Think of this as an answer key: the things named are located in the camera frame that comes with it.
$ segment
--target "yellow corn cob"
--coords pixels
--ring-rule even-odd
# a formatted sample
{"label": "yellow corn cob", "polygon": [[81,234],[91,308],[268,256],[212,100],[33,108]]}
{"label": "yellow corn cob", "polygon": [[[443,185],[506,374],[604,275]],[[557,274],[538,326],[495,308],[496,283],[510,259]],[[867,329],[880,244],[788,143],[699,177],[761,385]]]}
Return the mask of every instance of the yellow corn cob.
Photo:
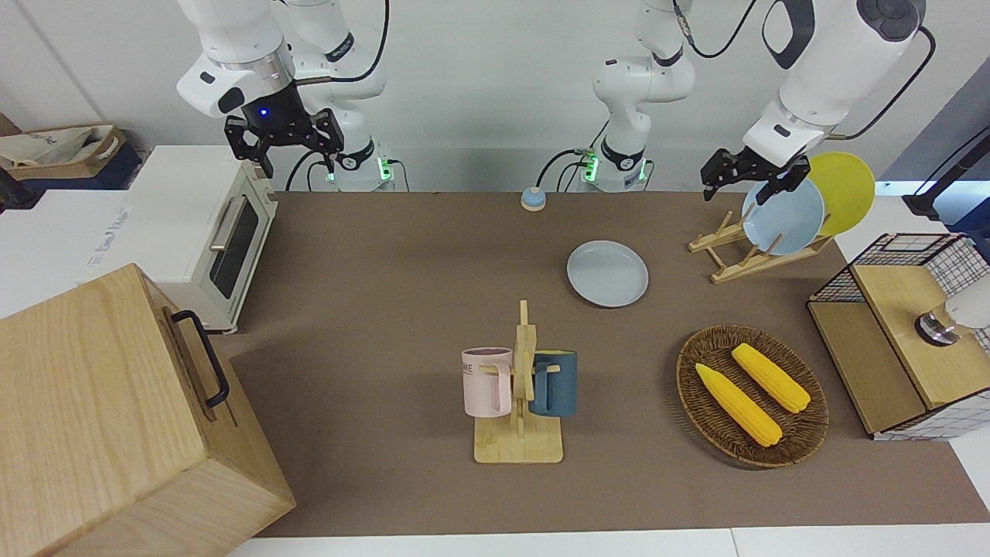
{"label": "yellow corn cob", "polygon": [[733,350],[733,358],[787,411],[796,414],[808,407],[808,392],[755,348],[743,342]]}
{"label": "yellow corn cob", "polygon": [[784,432],[763,408],[760,408],[726,376],[704,364],[695,364],[698,376],[708,392],[742,429],[763,447],[777,444]]}

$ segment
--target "wooden crate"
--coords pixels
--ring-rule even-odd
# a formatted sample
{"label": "wooden crate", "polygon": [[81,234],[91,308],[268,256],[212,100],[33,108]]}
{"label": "wooden crate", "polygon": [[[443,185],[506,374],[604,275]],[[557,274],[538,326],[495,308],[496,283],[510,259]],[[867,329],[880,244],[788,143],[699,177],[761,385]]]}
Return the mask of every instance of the wooden crate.
{"label": "wooden crate", "polygon": [[223,556],[295,506],[177,310],[128,266],[0,320],[0,554]]}
{"label": "wooden crate", "polygon": [[867,433],[896,430],[990,389],[990,357],[972,336],[926,343],[915,319],[945,301],[921,266],[853,265],[865,301],[808,304]]}

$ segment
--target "woven tray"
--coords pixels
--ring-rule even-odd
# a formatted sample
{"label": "woven tray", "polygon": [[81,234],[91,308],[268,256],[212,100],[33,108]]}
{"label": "woven tray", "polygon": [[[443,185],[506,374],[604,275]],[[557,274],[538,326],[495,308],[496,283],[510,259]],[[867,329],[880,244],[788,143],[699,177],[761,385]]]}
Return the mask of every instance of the woven tray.
{"label": "woven tray", "polygon": [[[797,414],[783,409],[733,359],[732,350],[747,342],[780,366],[808,394],[811,402]],[[694,369],[696,363],[722,372],[752,398],[784,432],[779,443],[763,448],[753,441],[712,395]],[[716,325],[691,336],[677,356],[677,392],[688,418],[721,451],[759,468],[780,468],[811,456],[825,441],[829,407],[811,368],[784,343],[740,325]]]}

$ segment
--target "blue plate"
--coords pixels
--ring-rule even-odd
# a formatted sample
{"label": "blue plate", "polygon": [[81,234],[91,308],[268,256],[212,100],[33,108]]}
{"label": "blue plate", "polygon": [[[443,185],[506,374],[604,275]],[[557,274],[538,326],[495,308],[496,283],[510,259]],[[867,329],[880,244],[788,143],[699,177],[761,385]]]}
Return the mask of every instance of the blue plate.
{"label": "blue plate", "polygon": [[794,191],[782,191],[756,205],[756,194],[766,185],[753,186],[742,203],[742,214],[752,211],[742,223],[745,235],[760,251],[766,252],[780,234],[784,237],[770,255],[786,256],[800,252],[815,241],[825,220],[825,202],[810,179],[805,178]]}

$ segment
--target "oven handle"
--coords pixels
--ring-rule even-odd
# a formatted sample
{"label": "oven handle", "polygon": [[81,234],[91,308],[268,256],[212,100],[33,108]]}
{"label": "oven handle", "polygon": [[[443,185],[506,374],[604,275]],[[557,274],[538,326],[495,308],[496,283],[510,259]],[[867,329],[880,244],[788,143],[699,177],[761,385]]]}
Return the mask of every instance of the oven handle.
{"label": "oven handle", "polygon": [[238,222],[241,221],[241,215],[245,212],[245,207],[248,206],[248,198],[244,195],[240,197],[234,197],[227,202],[227,208],[224,210],[224,216],[220,220],[220,226],[217,228],[217,233],[213,235],[213,240],[210,242],[211,252],[226,252],[231,246],[231,240],[234,238],[234,232],[238,228]]}
{"label": "oven handle", "polygon": [[199,339],[203,342],[203,348],[206,349],[206,356],[210,359],[210,365],[213,366],[213,373],[217,376],[217,386],[220,390],[206,399],[207,407],[214,407],[219,405],[221,402],[227,399],[227,395],[231,393],[231,384],[227,382],[227,376],[224,375],[224,368],[220,365],[220,360],[217,358],[217,353],[213,350],[213,345],[210,344],[210,339],[206,336],[206,329],[203,328],[203,322],[199,320],[199,316],[196,315],[190,309],[183,309],[181,311],[176,311],[172,314],[172,323],[178,323],[183,319],[189,319],[192,324],[196,327],[196,332],[199,333]]}

